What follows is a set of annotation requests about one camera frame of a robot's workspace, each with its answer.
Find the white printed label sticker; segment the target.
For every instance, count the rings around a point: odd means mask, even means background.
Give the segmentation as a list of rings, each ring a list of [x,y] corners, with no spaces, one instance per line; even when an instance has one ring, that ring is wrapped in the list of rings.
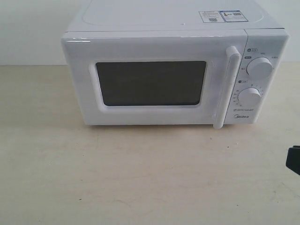
[[[239,23],[248,22],[240,10],[199,11],[204,23]]]

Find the white microwave door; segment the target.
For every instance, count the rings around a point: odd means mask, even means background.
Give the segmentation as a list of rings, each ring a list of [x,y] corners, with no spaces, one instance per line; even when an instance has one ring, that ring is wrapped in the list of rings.
[[[87,125],[212,124],[229,109],[244,30],[66,32]]]

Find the white appliance control knob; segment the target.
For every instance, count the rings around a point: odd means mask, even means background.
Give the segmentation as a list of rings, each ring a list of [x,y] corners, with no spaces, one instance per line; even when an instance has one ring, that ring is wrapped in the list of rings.
[[[265,79],[271,75],[272,71],[273,66],[265,57],[256,58],[247,65],[247,74],[252,79]]]
[[[254,107],[261,101],[261,95],[256,88],[247,88],[238,94],[238,101],[244,107]]]

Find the white microwave oven body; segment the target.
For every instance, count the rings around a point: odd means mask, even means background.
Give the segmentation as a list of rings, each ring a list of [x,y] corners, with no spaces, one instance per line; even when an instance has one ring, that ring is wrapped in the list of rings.
[[[248,22],[204,23],[199,11],[240,10]],[[89,0],[66,32],[244,30],[243,51],[224,125],[256,122],[289,38],[286,30],[253,0]],[[265,79],[252,79],[247,65],[259,57],[272,66]],[[261,101],[244,107],[238,94],[256,88]]]

